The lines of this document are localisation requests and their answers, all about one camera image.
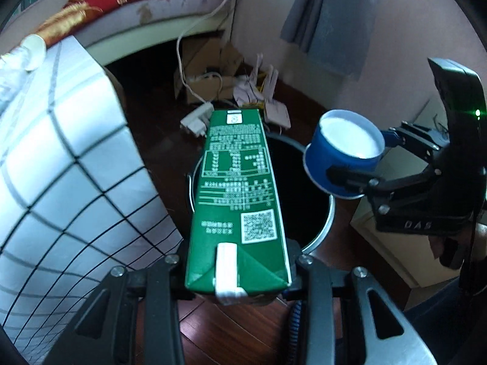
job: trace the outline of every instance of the power cord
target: power cord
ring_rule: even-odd
[[[184,75],[184,67],[183,67],[183,61],[181,60],[181,54],[179,53],[179,47],[181,45],[181,40],[183,39],[183,37],[189,32],[191,31],[192,29],[194,29],[198,24],[200,24],[201,22],[205,21],[206,19],[209,19],[213,16],[215,16],[224,6],[225,4],[230,1],[230,0],[223,0],[220,5],[218,5],[218,7],[216,7],[212,12],[206,14],[206,15],[203,15],[201,18],[198,18],[196,21],[194,21],[191,26],[189,26],[187,29],[185,29],[181,35],[178,37],[177,39],[177,42],[176,42],[176,54],[177,54],[177,57],[178,57],[178,65],[179,65],[179,75],[181,76],[181,82],[183,83],[184,87],[186,87],[186,89],[194,96],[196,97],[198,100],[204,102],[204,103],[210,103],[211,101],[208,101],[208,100],[205,100],[203,99],[200,95],[198,95],[196,92],[193,91],[193,89],[191,89],[191,86],[189,86],[189,84],[186,82],[186,76]],[[220,82],[221,82],[221,86],[220,86],[220,90],[221,88],[223,87],[223,80],[222,80],[222,76],[216,72],[209,72],[209,73],[206,73],[205,74],[206,77],[208,76],[217,76],[220,78]]]
[[[217,30],[220,30],[221,26],[223,25],[223,23],[226,22],[226,20],[228,19],[228,17],[233,14],[235,12],[235,10],[237,9],[237,7],[240,5],[240,3],[242,3],[243,0],[238,0],[235,2],[235,6],[226,14],[225,18],[223,18],[223,20],[218,24],[218,26],[216,27]],[[193,55],[191,56],[191,58],[189,59],[188,63],[187,64],[190,64],[193,59],[196,57],[196,55],[201,51],[203,47],[199,48],[196,52],[193,53]]]

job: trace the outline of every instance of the trash can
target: trash can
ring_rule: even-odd
[[[335,198],[318,189],[303,167],[305,147],[286,136],[267,133],[267,144],[281,203],[284,233],[296,240],[303,253],[310,253],[322,243],[335,216]],[[188,175],[189,203],[194,212],[201,160]]]

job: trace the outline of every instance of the white cable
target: white cable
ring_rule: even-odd
[[[222,89],[223,89],[223,78],[217,72],[207,72],[206,74],[200,75],[199,77],[195,78],[195,81],[198,81],[198,80],[202,80],[204,78],[211,78],[211,77],[218,77],[220,79],[220,87],[218,88],[218,92],[216,94],[216,97],[212,98],[211,100],[206,101],[207,103],[211,103],[212,101],[214,101],[215,98],[217,98],[218,95],[220,94],[220,92],[222,91]]]
[[[476,293],[472,294],[472,296],[477,296],[477,295],[480,295],[482,292],[484,292],[485,290],[487,289],[487,285],[485,287],[483,287],[483,289],[481,289],[480,291],[477,291]]]
[[[191,94],[196,97],[198,100],[204,102],[204,103],[209,103],[208,100],[205,100],[203,99],[200,95],[198,95],[197,93],[195,93],[193,91],[193,89],[191,89],[191,86],[188,85],[188,83],[186,82],[186,77],[184,75],[184,68],[183,68],[183,62],[181,60],[181,54],[179,53],[179,45],[181,44],[181,40],[183,39],[183,37],[192,29],[194,29],[198,24],[200,24],[201,22],[205,21],[206,19],[209,19],[213,16],[215,16],[222,8],[223,6],[228,2],[229,0],[223,0],[221,2],[220,5],[218,5],[218,7],[216,7],[212,12],[210,13],[207,13],[206,15],[203,15],[201,18],[198,18],[196,19],[196,21],[193,22],[193,24],[191,26],[189,26],[186,30],[184,30],[181,35],[178,37],[178,40],[176,42],[176,54],[178,56],[178,64],[179,64],[179,75],[181,76],[181,82],[183,83],[184,87],[186,87],[186,89],[191,92]]]

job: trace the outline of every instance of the nutrition label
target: nutrition label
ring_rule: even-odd
[[[273,185],[267,152],[255,124],[217,126],[210,130],[205,152],[198,203],[251,210],[271,206]]]

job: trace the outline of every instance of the blue paper cup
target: blue paper cup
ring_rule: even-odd
[[[367,118],[352,111],[331,110],[321,116],[311,144],[304,151],[304,169],[322,191],[343,199],[357,199],[363,194],[333,185],[326,170],[343,166],[373,171],[384,150],[382,133]]]

